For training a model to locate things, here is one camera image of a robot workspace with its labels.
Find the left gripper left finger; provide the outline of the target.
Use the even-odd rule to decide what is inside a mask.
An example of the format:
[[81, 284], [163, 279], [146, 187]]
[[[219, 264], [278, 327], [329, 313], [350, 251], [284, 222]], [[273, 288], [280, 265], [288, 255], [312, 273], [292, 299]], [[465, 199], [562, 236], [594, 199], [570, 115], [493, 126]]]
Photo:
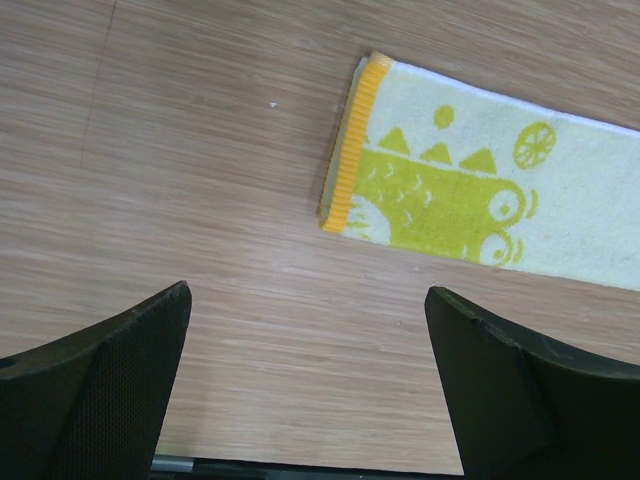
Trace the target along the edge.
[[116, 316], [2, 358], [2, 478], [147, 478], [191, 307], [180, 281]]

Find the green yellow patterned towel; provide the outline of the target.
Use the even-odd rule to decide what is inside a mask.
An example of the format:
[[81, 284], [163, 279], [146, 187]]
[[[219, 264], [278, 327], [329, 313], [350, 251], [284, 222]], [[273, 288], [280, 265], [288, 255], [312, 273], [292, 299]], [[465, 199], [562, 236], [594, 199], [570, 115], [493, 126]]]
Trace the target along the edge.
[[353, 239], [639, 286], [639, 134], [374, 52], [358, 64], [319, 205]]

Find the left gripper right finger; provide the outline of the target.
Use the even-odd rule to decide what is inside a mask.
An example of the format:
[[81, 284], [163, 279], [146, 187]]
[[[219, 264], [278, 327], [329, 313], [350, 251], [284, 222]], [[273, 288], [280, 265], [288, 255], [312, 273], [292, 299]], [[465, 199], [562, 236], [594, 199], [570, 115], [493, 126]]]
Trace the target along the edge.
[[636, 479], [639, 368], [444, 287], [425, 315], [467, 479]]

